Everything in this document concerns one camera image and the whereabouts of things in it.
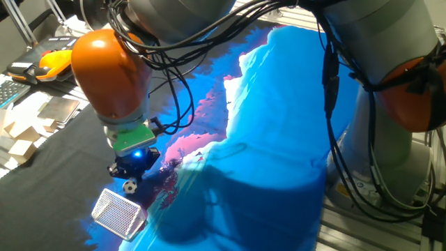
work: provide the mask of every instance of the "metal frame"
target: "metal frame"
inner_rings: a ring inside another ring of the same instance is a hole
[[[28,50],[35,47],[38,44],[37,39],[26,23],[26,20],[24,19],[15,1],[1,0],[1,2],[5,6],[6,10],[9,13],[9,16],[11,17],[11,20],[14,22],[14,25],[17,27],[17,30],[25,41]]]
[[[63,14],[62,10],[59,8],[59,5],[57,5],[56,0],[47,0],[47,3],[51,8],[51,10],[53,11],[54,15],[56,16],[57,22],[64,28],[68,27],[67,19]]]

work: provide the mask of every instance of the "black cable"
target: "black cable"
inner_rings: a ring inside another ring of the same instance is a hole
[[[174,97],[174,102],[175,102],[175,107],[176,107],[176,127],[174,128],[173,131],[168,132],[167,130],[164,130],[163,133],[167,134],[167,135],[174,135],[178,132],[178,130],[180,129],[180,117],[181,117],[181,111],[180,111],[180,103],[178,101],[178,97],[176,96],[176,92],[175,92],[175,87],[174,84],[172,83],[172,80],[170,78],[170,72],[168,70],[166,70],[166,74],[167,74],[167,79],[169,80],[169,86],[172,92],[172,96]]]
[[[196,69],[197,69],[197,68],[204,62],[204,60],[206,59],[207,55],[208,55],[208,53],[206,53],[206,54],[203,56],[203,58],[200,60],[200,62],[198,62],[198,64],[197,64],[196,66],[190,68],[188,71],[182,73],[181,75],[182,75],[182,76],[186,76],[186,75],[188,75],[189,73],[191,73],[192,71],[196,70]],[[152,77],[152,78],[163,79],[163,80],[165,80],[165,81],[164,81],[163,83],[161,83],[160,85],[158,85],[157,87],[155,87],[155,88],[149,93],[149,95],[152,94],[152,93],[154,93],[154,92],[156,92],[159,88],[163,87],[163,86],[164,86],[165,84],[167,84],[167,82],[168,82],[168,80],[165,79],[165,78],[163,78],[163,77]]]
[[[319,22],[317,23],[317,25],[318,25],[319,41],[321,42],[321,46],[322,46],[323,51],[326,51],[325,45],[323,44],[323,41],[322,41],[321,26],[320,26]],[[350,68],[350,67],[347,66],[346,63],[343,63],[343,62],[339,62],[339,63],[340,63],[341,65],[347,67],[347,68]]]

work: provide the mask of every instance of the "desk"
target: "desk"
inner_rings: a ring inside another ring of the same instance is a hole
[[[266,163],[267,167],[273,170],[267,174],[261,172],[266,168],[262,166],[265,163],[256,162],[256,165],[253,166],[244,162],[246,160],[243,158],[239,159],[240,162],[233,162],[232,165],[221,166],[221,168],[229,169],[225,170],[227,172],[209,173],[210,178],[214,179],[208,179],[207,181],[212,182],[206,185],[212,186],[215,191],[214,195],[217,197],[210,206],[219,206],[219,204],[225,203],[227,207],[223,209],[226,211],[222,210],[222,212],[231,211],[235,219],[226,221],[231,223],[226,225],[226,230],[222,228],[224,224],[216,225],[220,227],[219,230],[223,231],[219,236],[210,238],[211,234],[206,231],[207,241],[217,240],[218,242],[224,239],[223,243],[235,245],[234,243],[239,240],[231,240],[232,236],[229,234],[241,233],[241,240],[247,250],[274,250],[267,248],[271,246],[278,247],[276,250],[291,250],[291,246],[299,244],[302,245],[302,250],[310,250],[316,240],[318,251],[430,251],[433,250],[432,248],[439,248],[438,243],[431,247],[429,239],[422,237],[420,220],[401,225],[384,225],[340,210],[328,201],[322,203],[323,178],[319,178],[324,172],[324,167],[318,166],[317,162],[325,162],[324,155],[328,149],[326,146],[328,140],[324,131],[325,125],[321,124],[323,121],[322,97],[317,95],[321,87],[319,84],[314,84],[316,80],[319,81],[317,76],[320,68],[308,66],[306,61],[296,61],[295,64],[283,63],[286,62],[288,54],[278,53],[275,50],[287,50],[295,45],[294,43],[280,43],[283,41],[283,37],[280,38],[280,36],[272,42],[279,43],[275,49],[262,47],[263,49],[255,54],[260,61],[257,61],[253,54],[245,57],[240,56],[264,44],[266,36],[273,27],[273,24],[257,22],[251,29],[246,30],[243,37],[235,39],[233,44],[222,45],[209,54],[209,58],[202,67],[197,69],[196,74],[193,77],[189,76],[190,86],[196,98],[197,120],[190,128],[182,130],[173,137],[161,137],[157,145],[162,148],[160,150],[164,156],[166,154],[189,155],[208,143],[204,140],[223,142],[226,137],[232,140],[234,137],[239,137],[237,142],[247,142],[246,137],[251,137],[259,142],[254,146],[252,142],[246,143],[250,146],[251,151],[272,155],[273,159],[277,160]],[[297,52],[289,51],[297,53],[297,55],[292,55],[293,58],[305,56],[305,51],[310,47],[312,55],[315,60],[317,59],[315,65],[318,65],[322,60],[322,51],[319,47],[317,33],[297,28],[290,32],[282,35],[287,38],[293,36],[296,38],[295,40],[305,38],[302,39],[304,51],[298,49]],[[265,52],[269,52],[269,56],[264,56]],[[250,70],[251,68],[244,68],[249,65],[247,63],[252,63],[250,67],[257,69],[256,75]],[[299,77],[296,77],[296,68],[301,74]],[[249,75],[249,80],[238,82],[237,78],[243,75]],[[342,113],[338,112],[334,116],[336,121],[334,127],[338,135],[348,124],[348,114],[353,113],[355,92],[348,88],[345,89],[345,87],[354,84],[356,83],[351,81],[343,82],[341,85],[340,96],[342,98],[339,99],[338,107]],[[309,93],[311,100],[305,97]],[[187,100],[187,95],[180,92],[179,98]],[[287,100],[292,102],[283,105],[283,102]],[[308,107],[312,109],[311,116],[300,113],[303,110],[301,105],[305,106],[306,102],[313,105]],[[151,96],[151,114],[159,116],[163,121],[171,121],[171,114],[174,114],[171,104],[168,88],[162,88],[156,95]],[[232,121],[238,121],[239,126],[237,128],[228,127]],[[308,126],[308,121],[311,121],[312,126]],[[281,144],[275,144],[278,139],[269,141],[270,138],[264,137],[264,135],[260,136],[258,133],[258,129],[268,129],[270,123],[276,123],[274,125],[279,126],[273,128],[289,131],[286,137],[278,134],[280,132],[276,130],[264,131],[265,134],[270,133],[280,139],[279,143]],[[305,147],[296,150],[292,146],[282,143],[287,140],[295,144],[304,142]],[[307,149],[321,149],[321,152],[313,153],[306,151]],[[289,162],[287,165],[283,165],[283,161],[286,162],[288,158],[293,159],[295,155],[304,155],[304,158],[308,159],[306,161],[301,159],[302,162],[297,162],[297,164]],[[39,148],[30,167],[17,168],[0,179],[0,250],[127,251],[147,250],[152,244],[154,247],[157,245],[166,248],[164,243],[171,243],[169,246],[171,249],[197,250],[194,249],[195,245],[205,243],[200,239],[202,237],[200,234],[192,231],[196,229],[187,228],[186,222],[194,219],[197,214],[178,214],[180,220],[176,222],[177,226],[175,227],[184,228],[178,235],[171,234],[175,233],[174,230],[164,228],[165,231],[160,233],[159,238],[156,239],[154,236],[157,234],[153,234],[148,230],[150,228],[146,228],[137,236],[138,239],[131,243],[122,243],[115,235],[93,224],[90,213],[102,189],[109,188],[115,191],[121,189],[122,182],[109,177],[105,169],[113,159],[114,154],[106,143],[102,126],[94,111],[90,107],[86,107],[72,123],[61,132],[51,136]],[[298,178],[298,175],[295,176],[296,173],[285,172],[285,170],[293,168],[302,170],[305,175]],[[252,173],[231,177],[232,174],[237,174],[245,169],[252,170]],[[294,194],[291,189],[289,189],[291,192],[286,189],[287,186],[305,182],[313,184],[314,187],[303,190],[299,195]],[[261,185],[258,183],[265,183],[264,187],[269,186],[277,189],[260,189]],[[231,186],[229,188],[226,186],[228,189],[221,190],[219,188],[221,184],[230,184]],[[190,207],[193,208],[198,204],[197,197],[192,200],[178,198],[175,201],[178,212],[187,211],[189,213]],[[248,202],[259,206],[251,207]],[[273,213],[256,211],[256,209],[263,208]],[[246,214],[245,210],[247,209],[251,210],[252,214]],[[271,219],[280,222],[282,226],[290,227],[291,233],[287,228],[281,228],[277,229],[279,235],[274,235],[267,228],[274,223]],[[244,222],[251,222],[256,227],[249,228],[248,224],[243,224]],[[256,232],[258,235],[249,235],[252,232]],[[186,236],[185,239],[181,239],[184,233],[192,235],[193,238],[189,239],[190,236]]]

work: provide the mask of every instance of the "metal pole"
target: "metal pole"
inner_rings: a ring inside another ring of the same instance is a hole
[[[1,0],[1,2],[5,6],[6,10],[9,13],[9,16],[11,17],[11,20],[14,22],[15,26],[17,27],[17,30],[19,31],[20,35],[25,41],[27,48],[32,49],[33,47],[35,47],[38,44],[37,39],[34,36],[32,30],[29,28],[28,24],[26,23],[26,20],[24,19],[15,1]]]

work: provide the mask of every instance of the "orange object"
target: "orange object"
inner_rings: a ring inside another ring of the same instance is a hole
[[[407,69],[415,67],[421,60],[423,58],[399,66],[385,78],[384,83],[402,75]],[[446,89],[446,63],[438,67],[438,72],[443,77]],[[431,120],[431,94],[429,90],[426,90],[422,95],[409,93],[406,91],[409,84],[410,82],[381,91],[378,93],[378,97],[390,117],[409,132],[426,132],[433,129],[429,128]]]
[[[141,43],[136,36],[130,37]],[[129,52],[111,29],[82,36],[71,60],[78,85],[102,116],[125,118],[148,98],[152,70]]]
[[[44,55],[40,60],[39,68],[49,69],[48,71],[43,70],[46,74],[37,73],[36,78],[39,80],[44,79],[54,79],[59,73],[65,70],[71,64],[71,53],[70,50],[60,50],[55,52],[50,52]]]
[[[42,56],[46,56],[46,55],[49,54],[49,53],[51,53],[51,51],[49,51],[49,50],[46,51],[46,52],[43,52],[43,53],[42,53]]]

